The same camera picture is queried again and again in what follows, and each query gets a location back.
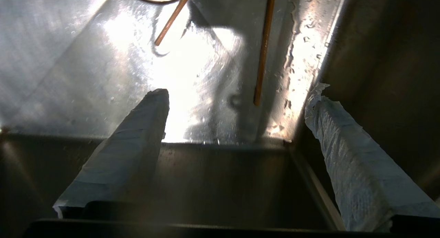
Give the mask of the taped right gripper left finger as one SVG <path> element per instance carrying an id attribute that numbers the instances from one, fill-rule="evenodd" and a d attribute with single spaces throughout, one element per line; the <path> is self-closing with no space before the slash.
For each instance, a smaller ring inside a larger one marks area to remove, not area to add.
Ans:
<path id="1" fill-rule="evenodd" d="M 167 89 L 149 91 L 116 130 L 101 142 L 53 205 L 58 218 L 93 201 L 126 197 L 132 180 L 154 172 L 169 114 Z"/>

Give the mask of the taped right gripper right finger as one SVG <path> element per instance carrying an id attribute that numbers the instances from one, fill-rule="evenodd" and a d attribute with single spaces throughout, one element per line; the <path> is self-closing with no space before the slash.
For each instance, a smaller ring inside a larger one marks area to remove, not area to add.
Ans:
<path id="1" fill-rule="evenodd" d="M 348 231 L 439 231 L 439 207 L 374 141 L 340 102 L 317 83 L 305 123 L 319 141 Z"/>

